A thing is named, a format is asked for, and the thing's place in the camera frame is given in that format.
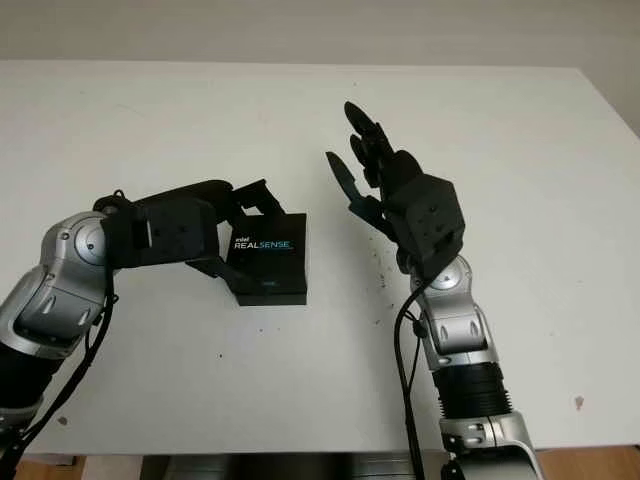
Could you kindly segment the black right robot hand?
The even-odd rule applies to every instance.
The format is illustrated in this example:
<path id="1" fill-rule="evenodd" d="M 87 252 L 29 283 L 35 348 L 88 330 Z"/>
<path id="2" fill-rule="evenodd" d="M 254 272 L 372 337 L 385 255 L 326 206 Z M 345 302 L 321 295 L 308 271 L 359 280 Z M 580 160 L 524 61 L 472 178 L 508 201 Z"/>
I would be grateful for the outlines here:
<path id="1" fill-rule="evenodd" d="M 361 195 L 351 171 L 333 152 L 326 154 L 329 166 L 349 200 L 348 209 L 397 245 L 399 269 L 408 274 L 411 270 L 408 234 L 397 232 L 386 218 L 389 210 L 387 202 L 394 193 L 420 176 L 422 169 L 408 152 L 394 150 L 380 123 L 373 121 L 359 106 L 347 101 L 344 113 L 355 130 L 349 139 L 351 149 L 363 167 L 367 184 L 377 189 L 380 197 L 376 199 Z"/>

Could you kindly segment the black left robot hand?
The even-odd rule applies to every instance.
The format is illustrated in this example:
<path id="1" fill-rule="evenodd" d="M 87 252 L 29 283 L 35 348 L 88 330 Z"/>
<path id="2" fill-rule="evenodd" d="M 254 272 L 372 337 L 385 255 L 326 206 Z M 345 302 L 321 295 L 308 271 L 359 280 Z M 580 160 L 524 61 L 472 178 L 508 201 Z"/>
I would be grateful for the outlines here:
<path id="1" fill-rule="evenodd" d="M 259 282 L 223 260 L 217 226 L 238 226 L 252 207 L 266 217 L 284 213 L 264 179 L 240 188 L 207 180 L 137 201 L 117 191 L 94 203 L 104 215 L 101 227 L 111 270 L 185 263 L 223 279 L 232 290 L 257 288 Z"/>

